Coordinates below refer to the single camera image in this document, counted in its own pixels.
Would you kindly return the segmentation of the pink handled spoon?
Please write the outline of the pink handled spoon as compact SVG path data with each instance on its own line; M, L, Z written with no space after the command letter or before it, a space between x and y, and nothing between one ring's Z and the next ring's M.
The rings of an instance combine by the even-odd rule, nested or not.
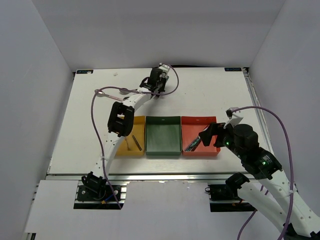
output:
M99 98L109 98L109 99L112 99L112 100L115 100L115 101L118 101L118 102L123 102L124 99L123 98L120 98L120 97L116 97L116 96L113 96L113 95L110 95L110 94L106 94L105 92L103 92L102 90L99 90L99 89L95 89L94 90L95 94L97 97Z

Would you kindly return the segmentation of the dark handled fork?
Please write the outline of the dark handled fork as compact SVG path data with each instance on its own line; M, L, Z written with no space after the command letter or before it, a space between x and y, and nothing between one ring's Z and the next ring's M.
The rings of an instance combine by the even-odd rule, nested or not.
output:
M134 140L134 142L135 142L136 146L138 147L139 151L141 151L141 152L142 152L142 151L143 151L143 149L142 149L142 147L141 147L140 143L138 142L137 138L135 137L135 135L132 135L132 138L133 138L133 140Z

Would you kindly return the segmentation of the pink handled fork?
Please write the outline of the pink handled fork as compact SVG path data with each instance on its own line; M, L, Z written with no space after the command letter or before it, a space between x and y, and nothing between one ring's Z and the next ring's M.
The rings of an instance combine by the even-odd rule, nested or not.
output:
M128 150L128 151L131 151L131 146L130 146L130 144L129 144L128 138L125 137L124 140L125 140L125 142L126 142L127 150Z

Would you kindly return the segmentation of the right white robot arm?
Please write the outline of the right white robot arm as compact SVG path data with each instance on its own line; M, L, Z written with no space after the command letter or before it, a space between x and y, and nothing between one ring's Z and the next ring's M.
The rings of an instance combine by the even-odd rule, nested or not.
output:
M215 147L226 147L241 161L244 169L263 185L272 198L259 191L242 173L235 173L226 181L226 195L249 202L280 232L284 240L318 240L320 218L303 201L296 189L290 189L282 165L269 151L260 147L258 134L250 125L232 126L211 123L199 137L209 146L216 137Z

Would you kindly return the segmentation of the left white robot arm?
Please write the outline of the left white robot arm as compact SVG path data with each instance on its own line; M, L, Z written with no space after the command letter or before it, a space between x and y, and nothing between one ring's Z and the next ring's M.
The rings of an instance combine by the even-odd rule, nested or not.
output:
M94 91L90 116L101 148L100 159L102 161L101 171L103 176L99 178L107 184L110 184L108 180L109 169L116 152L125 137L129 136L133 130L135 111L155 96L165 95L169 71L170 66L166 64L160 64L158 67L152 68L150 76L144 78L137 89L106 86ZM101 97L105 94L104 90L106 89L117 89L132 95L123 101L115 101L113 103L107 121L107 140L103 142L94 120L94 103L96 97Z

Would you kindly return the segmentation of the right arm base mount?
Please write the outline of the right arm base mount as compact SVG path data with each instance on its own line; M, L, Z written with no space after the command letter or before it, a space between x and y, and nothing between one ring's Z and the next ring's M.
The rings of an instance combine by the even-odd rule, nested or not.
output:
M249 182L248 177L237 172L224 184L209 184L204 191L209 195L210 211L212 213L253 212L255 208L240 198L237 192L242 184Z

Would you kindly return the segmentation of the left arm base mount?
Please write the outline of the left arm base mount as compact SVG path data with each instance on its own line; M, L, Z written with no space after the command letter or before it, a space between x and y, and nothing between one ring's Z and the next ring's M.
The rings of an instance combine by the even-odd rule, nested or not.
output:
M75 210L120 210L121 185L112 185L102 176L93 172L81 177L78 185L73 208Z

